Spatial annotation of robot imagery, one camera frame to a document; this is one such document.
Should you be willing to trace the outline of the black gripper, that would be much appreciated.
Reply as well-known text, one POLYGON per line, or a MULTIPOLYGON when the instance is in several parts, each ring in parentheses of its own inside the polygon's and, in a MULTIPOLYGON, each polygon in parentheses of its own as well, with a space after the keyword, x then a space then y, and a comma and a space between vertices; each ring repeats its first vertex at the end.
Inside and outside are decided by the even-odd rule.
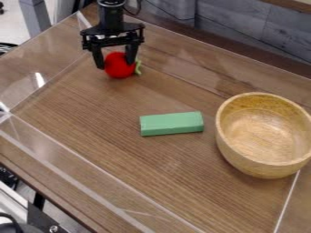
POLYGON ((129 65, 135 63, 139 46, 145 42, 143 29, 143 23, 126 22, 117 30, 109 30, 102 25, 95 25, 81 31, 82 46, 85 49, 91 50, 99 69, 105 69, 102 47, 126 46, 127 63, 129 65))

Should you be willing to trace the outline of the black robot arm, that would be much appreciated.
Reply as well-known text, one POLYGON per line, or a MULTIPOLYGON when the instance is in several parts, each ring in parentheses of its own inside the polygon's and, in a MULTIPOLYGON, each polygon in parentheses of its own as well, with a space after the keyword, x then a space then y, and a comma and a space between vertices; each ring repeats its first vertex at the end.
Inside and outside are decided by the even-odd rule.
POLYGON ((101 70, 106 67, 102 53, 106 47, 125 46, 126 62, 133 65, 145 42, 145 24, 125 21, 126 2, 127 0, 98 0, 101 21, 81 31, 83 49, 91 52, 101 70))

